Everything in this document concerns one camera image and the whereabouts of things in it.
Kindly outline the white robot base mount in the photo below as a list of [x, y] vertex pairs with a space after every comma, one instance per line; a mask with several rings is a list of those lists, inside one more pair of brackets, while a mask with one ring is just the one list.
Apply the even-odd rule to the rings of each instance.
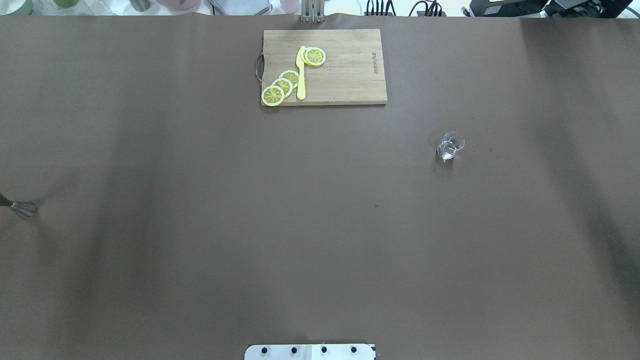
[[247, 347], [245, 360], [376, 360], [374, 344], [254, 344]]

